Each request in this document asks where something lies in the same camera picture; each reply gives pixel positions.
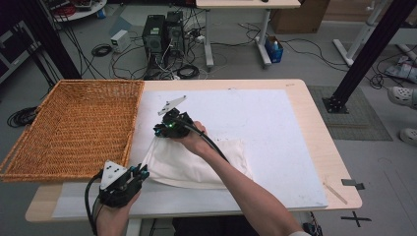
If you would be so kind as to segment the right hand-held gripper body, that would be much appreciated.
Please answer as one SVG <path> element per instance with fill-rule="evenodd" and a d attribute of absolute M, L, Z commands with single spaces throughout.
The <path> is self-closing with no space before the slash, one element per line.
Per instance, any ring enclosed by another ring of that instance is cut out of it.
<path fill-rule="evenodd" d="M 166 138 L 182 139 L 185 138 L 190 130 L 188 126 L 193 125 L 194 122 L 190 116 L 183 112 L 181 113 L 176 106 L 182 103 L 187 98 L 186 95 L 179 98 L 167 101 L 160 111 L 157 112 L 162 116 L 162 121 L 165 128 L 160 129 Z"/>

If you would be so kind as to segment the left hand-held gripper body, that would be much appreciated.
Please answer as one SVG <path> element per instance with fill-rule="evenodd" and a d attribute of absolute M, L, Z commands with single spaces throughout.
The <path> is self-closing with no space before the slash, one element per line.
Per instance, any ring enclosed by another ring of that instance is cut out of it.
<path fill-rule="evenodd" d="M 107 160 L 99 185 L 99 201 L 108 207 L 125 206 L 142 188 L 143 181 L 132 176 L 130 167 Z"/>

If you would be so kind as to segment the white tank top black trim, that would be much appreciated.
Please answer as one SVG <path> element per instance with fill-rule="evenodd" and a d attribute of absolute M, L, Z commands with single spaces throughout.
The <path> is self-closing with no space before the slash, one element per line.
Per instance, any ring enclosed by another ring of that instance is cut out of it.
<path fill-rule="evenodd" d="M 241 140 L 219 140 L 214 143 L 229 163 L 252 179 Z M 149 177 L 159 183 L 187 189 L 225 189 L 214 170 L 200 157 L 183 145 L 170 139 L 154 138 L 143 161 Z"/>

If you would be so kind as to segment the wicker basket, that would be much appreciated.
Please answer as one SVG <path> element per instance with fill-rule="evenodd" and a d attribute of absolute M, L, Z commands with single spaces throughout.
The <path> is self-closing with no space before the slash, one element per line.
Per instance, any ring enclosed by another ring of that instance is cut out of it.
<path fill-rule="evenodd" d="M 2 182 L 86 180 L 129 162 L 143 81 L 62 80 L 2 163 Z"/>

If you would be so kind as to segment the person's left hand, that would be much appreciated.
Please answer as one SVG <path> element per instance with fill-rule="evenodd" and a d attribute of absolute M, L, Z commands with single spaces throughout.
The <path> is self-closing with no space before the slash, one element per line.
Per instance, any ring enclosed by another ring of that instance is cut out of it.
<path fill-rule="evenodd" d="M 131 207 L 139 198 L 140 194 L 141 193 L 137 193 L 125 206 L 104 206 L 97 215 L 97 228 L 104 230 L 123 229 L 128 223 Z"/>

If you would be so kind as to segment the person's right hand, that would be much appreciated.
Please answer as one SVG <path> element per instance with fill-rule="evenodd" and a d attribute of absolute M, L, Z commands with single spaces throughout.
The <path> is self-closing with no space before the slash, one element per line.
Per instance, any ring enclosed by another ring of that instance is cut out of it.
<path fill-rule="evenodd" d="M 199 157 L 205 157 L 214 149 L 202 138 L 199 133 L 191 131 L 185 138 L 175 139 L 175 142 L 183 145 L 191 153 Z"/>

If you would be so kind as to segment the white table leg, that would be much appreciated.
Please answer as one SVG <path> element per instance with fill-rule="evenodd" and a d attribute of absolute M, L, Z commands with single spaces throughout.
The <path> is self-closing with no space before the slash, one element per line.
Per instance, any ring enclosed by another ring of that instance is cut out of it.
<path fill-rule="evenodd" d="M 140 236 L 142 229 L 142 220 L 140 218 L 131 218 L 128 221 L 126 236 Z"/>

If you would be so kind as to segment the person's dark clothing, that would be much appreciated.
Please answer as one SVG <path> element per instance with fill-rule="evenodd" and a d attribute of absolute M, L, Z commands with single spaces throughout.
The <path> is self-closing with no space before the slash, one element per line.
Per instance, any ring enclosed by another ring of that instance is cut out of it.
<path fill-rule="evenodd" d="M 258 236 L 244 216 L 177 217 L 174 236 Z"/>

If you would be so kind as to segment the white foam mat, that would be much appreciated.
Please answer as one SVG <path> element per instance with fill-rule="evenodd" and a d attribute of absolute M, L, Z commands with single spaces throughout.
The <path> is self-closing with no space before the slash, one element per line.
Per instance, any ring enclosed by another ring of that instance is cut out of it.
<path fill-rule="evenodd" d="M 184 97 L 177 108 L 208 129 L 214 141 L 240 140 L 253 180 L 287 208 L 328 206 L 323 182 L 309 154 L 287 92 L 283 89 L 146 91 L 140 103 L 131 163 L 143 161 L 154 137 L 157 114 L 167 101 Z M 139 217 L 233 214 L 239 207 L 224 189 L 185 189 L 148 178 L 131 214 Z"/>

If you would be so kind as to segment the black computer tower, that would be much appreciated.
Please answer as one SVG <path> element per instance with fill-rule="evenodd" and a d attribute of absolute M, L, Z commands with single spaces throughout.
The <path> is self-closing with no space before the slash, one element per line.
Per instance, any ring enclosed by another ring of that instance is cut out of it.
<path fill-rule="evenodd" d="M 166 19 L 167 38 L 170 41 L 172 56 L 181 56 L 185 50 L 183 12 L 170 11 Z"/>
<path fill-rule="evenodd" d="M 164 15 L 148 15 L 142 33 L 147 57 L 153 65 L 161 66 L 164 63 L 164 53 L 167 48 L 164 24 Z"/>

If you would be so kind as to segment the white power supply box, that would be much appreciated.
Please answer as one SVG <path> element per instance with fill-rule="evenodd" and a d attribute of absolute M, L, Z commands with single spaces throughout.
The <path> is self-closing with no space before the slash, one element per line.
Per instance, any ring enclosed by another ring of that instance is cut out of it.
<path fill-rule="evenodd" d="M 112 47 L 115 52 L 122 53 L 131 45 L 131 39 L 129 33 L 121 29 L 110 38 Z"/>

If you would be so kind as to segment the blue storage box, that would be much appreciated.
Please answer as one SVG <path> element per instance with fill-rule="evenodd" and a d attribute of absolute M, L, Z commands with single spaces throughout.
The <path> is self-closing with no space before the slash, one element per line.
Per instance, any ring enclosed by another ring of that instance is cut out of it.
<path fill-rule="evenodd" d="M 274 41 L 278 41 L 279 50 L 274 51 L 272 49 L 272 44 Z M 279 63 L 283 54 L 283 46 L 280 44 L 279 40 L 275 36 L 268 36 L 265 41 L 265 48 L 268 54 L 268 57 L 272 63 Z"/>

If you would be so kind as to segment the round white table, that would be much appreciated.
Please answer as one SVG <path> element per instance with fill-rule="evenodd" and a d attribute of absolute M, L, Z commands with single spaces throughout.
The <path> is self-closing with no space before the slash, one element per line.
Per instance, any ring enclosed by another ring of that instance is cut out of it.
<path fill-rule="evenodd" d="M 53 20 L 63 23 L 98 13 L 107 0 L 45 0 L 45 4 Z"/>

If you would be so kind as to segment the white desk with wooden top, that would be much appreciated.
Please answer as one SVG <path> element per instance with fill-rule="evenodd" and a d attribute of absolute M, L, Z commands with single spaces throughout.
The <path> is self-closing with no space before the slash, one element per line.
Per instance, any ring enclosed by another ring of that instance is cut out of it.
<path fill-rule="evenodd" d="M 206 35 L 204 50 L 206 66 L 211 69 L 214 66 L 213 54 L 210 42 L 210 10 L 211 9 L 264 9 L 260 35 L 255 38 L 258 51 L 261 55 L 263 66 L 270 66 L 271 61 L 265 49 L 266 32 L 272 9 L 297 9 L 301 6 L 299 0 L 195 0 L 196 6 L 205 11 Z"/>

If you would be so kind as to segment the brown cardboard box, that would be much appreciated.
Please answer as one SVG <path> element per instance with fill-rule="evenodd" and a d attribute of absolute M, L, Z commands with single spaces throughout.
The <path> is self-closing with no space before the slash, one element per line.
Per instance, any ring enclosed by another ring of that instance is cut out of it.
<path fill-rule="evenodd" d="M 296 9 L 277 9 L 271 11 L 270 25 L 275 33 L 316 33 L 330 0 L 299 0 Z"/>

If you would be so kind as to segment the grey shelf cabinet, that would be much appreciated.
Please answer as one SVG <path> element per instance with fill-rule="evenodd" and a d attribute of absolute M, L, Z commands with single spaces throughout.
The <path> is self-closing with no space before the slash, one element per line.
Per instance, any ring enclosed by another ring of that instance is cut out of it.
<path fill-rule="evenodd" d="M 35 52 L 40 42 L 24 21 L 11 28 L 0 28 L 0 84 L 9 78 Z"/>

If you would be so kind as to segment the thin wooden stick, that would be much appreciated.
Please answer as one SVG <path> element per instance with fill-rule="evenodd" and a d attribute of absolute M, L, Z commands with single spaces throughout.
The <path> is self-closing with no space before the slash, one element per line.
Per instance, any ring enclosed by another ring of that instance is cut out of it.
<path fill-rule="evenodd" d="M 348 204 L 348 201 L 336 190 L 334 189 L 331 185 L 329 185 L 326 182 L 323 182 L 324 186 L 328 188 L 328 190 L 334 194 L 341 202 L 343 202 L 345 205 Z"/>

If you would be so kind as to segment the grey tape piece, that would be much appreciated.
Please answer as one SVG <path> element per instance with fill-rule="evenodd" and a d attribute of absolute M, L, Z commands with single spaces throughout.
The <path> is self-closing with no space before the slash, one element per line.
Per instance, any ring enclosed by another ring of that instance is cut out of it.
<path fill-rule="evenodd" d="M 357 183 L 353 179 L 341 179 L 341 183 L 342 183 L 343 186 L 352 186 L 352 187 L 355 187 L 356 190 L 358 190 L 358 191 L 365 190 L 365 186 L 364 186 L 363 183 Z"/>

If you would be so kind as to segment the grey floor mat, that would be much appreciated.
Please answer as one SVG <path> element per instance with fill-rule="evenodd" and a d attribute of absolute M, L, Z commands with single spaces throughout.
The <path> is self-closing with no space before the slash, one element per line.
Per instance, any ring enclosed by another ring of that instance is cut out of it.
<path fill-rule="evenodd" d="M 324 99 L 330 97 L 336 87 L 308 86 L 308 90 L 334 140 L 391 142 L 381 119 L 360 88 L 353 91 L 345 104 L 346 111 L 329 113 Z"/>

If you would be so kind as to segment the black tape cross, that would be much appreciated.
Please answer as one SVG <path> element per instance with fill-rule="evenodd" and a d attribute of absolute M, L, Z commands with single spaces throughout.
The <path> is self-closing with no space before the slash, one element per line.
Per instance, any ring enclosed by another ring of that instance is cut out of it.
<path fill-rule="evenodd" d="M 372 219 L 371 218 L 369 218 L 369 217 L 362 217 L 362 216 L 358 216 L 357 215 L 357 213 L 355 212 L 355 211 L 352 211 L 352 214 L 351 215 L 349 215 L 349 216 L 342 216 L 341 218 L 340 218 L 341 220 L 350 220 L 350 221 L 354 221 L 355 223 L 356 223 L 356 226 L 358 227 L 358 228 L 360 228 L 361 227 L 361 222 L 362 221 L 364 221 L 364 222 L 371 222 L 372 221 Z"/>

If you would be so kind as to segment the white-legged desk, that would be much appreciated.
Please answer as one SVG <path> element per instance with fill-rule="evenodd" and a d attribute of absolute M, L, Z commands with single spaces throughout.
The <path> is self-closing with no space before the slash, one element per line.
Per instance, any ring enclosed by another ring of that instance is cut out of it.
<path fill-rule="evenodd" d="M 368 40 L 373 30 L 375 29 L 377 18 L 382 12 L 385 5 L 387 4 L 387 1 L 388 0 L 379 0 L 379 2 L 376 2 L 375 0 L 373 0 L 371 2 L 371 5 L 367 8 L 367 10 L 371 12 L 371 15 L 365 21 L 364 25 L 361 27 L 359 33 L 357 34 L 357 36 L 353 40 L 353 43 L 348 49 L 346 49 L 342 45 L 342 42 L 339 39 L 334 39 L 332 41 L 333 45 L 336 47 L 337 51 L 339 52 L 340 56 L 342 57 L 342 59 L 348 67 L 351 67 L 353 65 L 353 56 L 355 55 L 359 47 Z"/>

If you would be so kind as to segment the crumpled plastic bag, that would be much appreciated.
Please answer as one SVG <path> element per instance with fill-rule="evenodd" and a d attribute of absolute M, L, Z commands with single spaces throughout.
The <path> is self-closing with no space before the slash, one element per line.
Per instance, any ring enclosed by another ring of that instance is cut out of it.
<path fill-rule="evenodd" d="M 395 65 L 385 70 L 385 73 L 417 84 L 417 58 L 412 60 L 408 56 L 401 56 Z"/>

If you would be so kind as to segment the black metal post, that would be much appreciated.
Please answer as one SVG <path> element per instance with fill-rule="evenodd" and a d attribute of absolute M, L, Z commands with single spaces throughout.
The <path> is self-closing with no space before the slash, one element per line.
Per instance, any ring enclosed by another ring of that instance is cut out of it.
<path fill-rule="evenodd" d="M 46 10 L 39 0 L 16 0 L 24 20 L 37 37 L 64 79 L 80 79 L 77 70 L 59 35 L 48 19 Z"/>

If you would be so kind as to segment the black aluminium post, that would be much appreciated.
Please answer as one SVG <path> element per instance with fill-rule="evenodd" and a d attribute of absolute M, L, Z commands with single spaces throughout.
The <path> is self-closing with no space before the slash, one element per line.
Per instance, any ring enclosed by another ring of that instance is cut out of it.
<path fill-rule="evenodd" d="M 345 104 L 350 95 L 416 6 L 417 0 L 391 2 L 335 92 L 331 97 L 323 97 L 327 113 L 347 112 Z"/>

